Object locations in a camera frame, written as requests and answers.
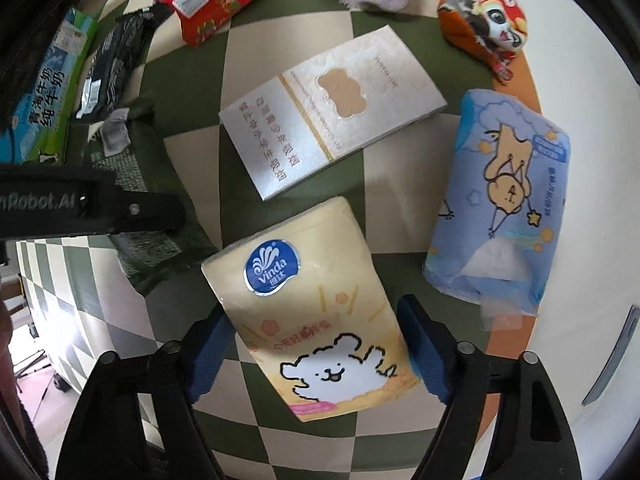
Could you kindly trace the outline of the black snack bag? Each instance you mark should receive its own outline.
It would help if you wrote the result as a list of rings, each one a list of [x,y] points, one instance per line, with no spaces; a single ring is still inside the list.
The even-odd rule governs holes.
[[[96,50],[82,84],[76,118],[93,124],[107,118],[122,99],[132,71],[140,64],[156,30],[174,9],[156,2],[122,14]]]

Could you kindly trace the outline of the blue green milk carton box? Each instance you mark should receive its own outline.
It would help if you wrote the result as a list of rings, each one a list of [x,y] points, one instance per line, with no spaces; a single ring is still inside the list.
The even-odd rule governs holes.
[[[1,133],[4,164],[59,165],[63,161],[79,73],[95,33],[94,18],[76,9],[67,11],[37,65],[35,81],[22,94],[9,114],[9,127]]]

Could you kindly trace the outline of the white beige box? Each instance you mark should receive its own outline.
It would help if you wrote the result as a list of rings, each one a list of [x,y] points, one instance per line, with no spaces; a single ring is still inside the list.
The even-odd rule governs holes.
[[[248,92],[221,123],[262,200],[447,105],[390,26],[349,40]]]

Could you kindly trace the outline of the blue cartoon tissue pack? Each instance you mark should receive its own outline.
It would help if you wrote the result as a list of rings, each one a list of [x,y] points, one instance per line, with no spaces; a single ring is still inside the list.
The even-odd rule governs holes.
[[[448,186],[423,274],[477,304],[484,330],[534,316],[561,229],[570,138],[513,96],[465,93]]]

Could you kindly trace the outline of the orange panda plush toy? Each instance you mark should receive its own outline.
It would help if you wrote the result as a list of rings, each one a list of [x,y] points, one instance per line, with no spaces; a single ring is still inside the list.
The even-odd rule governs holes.
[[[489,66],[498,81],[513,78],[510,64],[528,39],[518,0],[439,0],[437,15],[450,44]]]

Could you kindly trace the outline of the dark green snack bag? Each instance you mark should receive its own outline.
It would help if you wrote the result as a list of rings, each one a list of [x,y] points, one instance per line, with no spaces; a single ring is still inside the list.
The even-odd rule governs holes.
[[[216,252],[155,129],[152,101],[113,110],[93,133],[84,162],[111,171],[125,192],[124,224],[110,235],[120,266],[141,295]]]

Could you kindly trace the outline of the yellow Vinda tissue pack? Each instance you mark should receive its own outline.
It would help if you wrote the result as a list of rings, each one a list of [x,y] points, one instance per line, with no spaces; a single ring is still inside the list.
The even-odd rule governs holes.
[[[374,408],[418,383],[346,198],[227,247],[202,271],[253,359],[302,422]]]

